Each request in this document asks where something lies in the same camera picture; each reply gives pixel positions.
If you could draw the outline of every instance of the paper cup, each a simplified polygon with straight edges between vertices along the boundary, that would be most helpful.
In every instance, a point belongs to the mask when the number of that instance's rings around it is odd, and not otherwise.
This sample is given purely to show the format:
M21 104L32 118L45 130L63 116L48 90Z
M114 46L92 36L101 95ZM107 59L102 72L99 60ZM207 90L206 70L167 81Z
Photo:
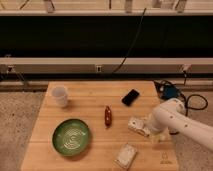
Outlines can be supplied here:
M58 106L66 107L68 105L68 91L66 87L54 87L51 94Z

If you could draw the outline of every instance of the green bowl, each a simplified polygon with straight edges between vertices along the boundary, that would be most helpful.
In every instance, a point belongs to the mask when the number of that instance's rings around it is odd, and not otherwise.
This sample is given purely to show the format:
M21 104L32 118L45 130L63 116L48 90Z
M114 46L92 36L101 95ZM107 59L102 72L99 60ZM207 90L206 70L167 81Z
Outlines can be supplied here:
M90 141L90 130L85 122L69 119L62 122L54 131L52 143L63 156L75 156L85 150Z

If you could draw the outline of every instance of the phone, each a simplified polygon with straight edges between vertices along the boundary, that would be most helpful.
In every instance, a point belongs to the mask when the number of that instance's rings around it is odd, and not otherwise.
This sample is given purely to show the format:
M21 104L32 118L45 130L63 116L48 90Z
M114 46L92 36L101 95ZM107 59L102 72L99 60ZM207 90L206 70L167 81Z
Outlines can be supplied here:
M136 90L132 89L123 99L122 102L127 105L130 106L132 104L132 102L140 95L139 92L137 92Z

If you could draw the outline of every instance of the sausage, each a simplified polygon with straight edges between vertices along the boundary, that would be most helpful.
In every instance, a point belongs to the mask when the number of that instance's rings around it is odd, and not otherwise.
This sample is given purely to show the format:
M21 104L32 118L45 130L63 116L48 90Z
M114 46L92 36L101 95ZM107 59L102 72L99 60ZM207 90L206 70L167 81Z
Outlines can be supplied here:
M110 127L112 124L112 111L111 109L109 108L109 106L106 106L106 109L105 109L105 125L106 127Z

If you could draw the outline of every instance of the wooden tabletop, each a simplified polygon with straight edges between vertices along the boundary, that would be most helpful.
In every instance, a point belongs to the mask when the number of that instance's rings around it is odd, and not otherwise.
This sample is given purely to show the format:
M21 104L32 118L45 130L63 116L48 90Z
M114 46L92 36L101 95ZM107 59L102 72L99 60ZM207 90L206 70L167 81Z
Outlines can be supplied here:
M50 90L64 85L69 91L69 105L58 107ZM121 103L131 89L140 93L131 107ZM177 171L178 164L173 145L166 133L163 142L153 145L149 138L128 129L131 116L147 116L159 104L152 82L144 81L71 81L51 82L36 121L22 171L121 171L115 162L119 149L125 143L138 148L130 171ZM110 106L112 126L106 129L104 111ZM62 157L52 146L54 129L62 121L78 118L85 121L91 132L89 147L76 157Z

